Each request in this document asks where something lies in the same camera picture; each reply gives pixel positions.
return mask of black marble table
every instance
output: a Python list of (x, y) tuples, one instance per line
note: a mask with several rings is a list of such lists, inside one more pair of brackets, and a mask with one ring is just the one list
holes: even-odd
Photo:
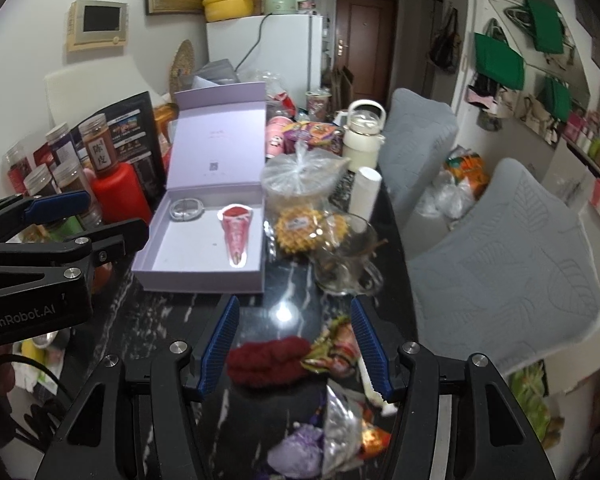
[[(346, 206), (351, 177), (346, 178), (332, 202)], [(379, 248), (374, 262), (384, 276), (384, 287), (375, 297), (380, 317), (396, 324), (406, 338), (416, 339), (416, 324), (402, 245), (393, 211), (384, 190), (372, 218), (379, 238), (389, 243)], [(239, 296), (240, 325), (234, 346), (247, 341), (268, 341), (289, 335), (313, 341), (328, 320), (348, 313), (350, 298), (333, 298), (314, 282), (311, 263), (305, 258), (269, 262), (263, 295)], [(195, 340), (203, 329), (217, 295), (152, 293), (142, 290), (130, 271), (130, 259), (114, 266), (114, 277), (94, 297), (94, 317), (75, 328), (61, 380), (74, 393), (107, 354), (123, 360), (145, 358), (175, 340)], [(287, 308), (291, 320), (276, 316)], [(359, 377), (342, 383), (362, 391)], [(222, 375), (216, 391), (196, 406), (198, 429), (211, 471), (216, 479), (253, 479), (267, 451), (293, 431), (293, 423), (307, 422), (324, 397), (326, 377), (312, 377), (293, 387), (254, 392), (233, 386)], [(148, 399), (142, 399), (141, 437), (147, 478), (158, 478)], [(391, 430), (394, 418), (376, 417), (376, 424)], [(343, 479), (375, 479), (381, 457)]]

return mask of glass cup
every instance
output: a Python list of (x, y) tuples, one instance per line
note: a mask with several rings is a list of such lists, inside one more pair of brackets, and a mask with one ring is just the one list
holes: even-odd
[(382, 274), (370, 261), (378, 234), (365, 219), (333, 214), (320, 222), (312, 253), (315, 281), (327, 294), (373, 295), (382, 287)]

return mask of white refrigerator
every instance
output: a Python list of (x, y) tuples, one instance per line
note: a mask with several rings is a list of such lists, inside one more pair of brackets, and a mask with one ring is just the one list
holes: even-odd
[[(209, 61), (228, 59), (234, 68), (258, 41), (264, 16), (206, 24)], [(282, 78), (296, 107), (306, 108), (306, 92), (320, 88), (322, 16), (273, 14), (262, 25), (262, 39), (238, 74), (267, 70)]]

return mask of cream-colored kettle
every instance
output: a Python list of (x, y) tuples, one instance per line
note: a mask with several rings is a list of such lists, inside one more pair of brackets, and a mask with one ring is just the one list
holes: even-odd
[[(380, 110), (380, 117), (368, 110), (358, 110), (363, 105), (371, 105)], [(348, 156), (349, 171), (354, 173), (366, 166), (375, 168), (378, 165), (378, 153), (384, 144), (384, 129), (386, 111), (379, 103), (369, 99), (360, 99), (349, 106), (347, 124), (344, 127), (344, 148), (342, 155)]]

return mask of silver wrapper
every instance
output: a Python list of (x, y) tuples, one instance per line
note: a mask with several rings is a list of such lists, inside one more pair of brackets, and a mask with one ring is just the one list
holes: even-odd
[(267, 463), (286, 478), (314, 478), (320, 474), (322, 430), (310, 424), (300, 427), (267, 454)]
[(345, 390), (329, 380), (327, 409), (324, 420), (324, 459), (322, 477), (329, 478), (340, 470), (347, 470), (351, 460), (362, 446), (362, 405), (365, 396)]

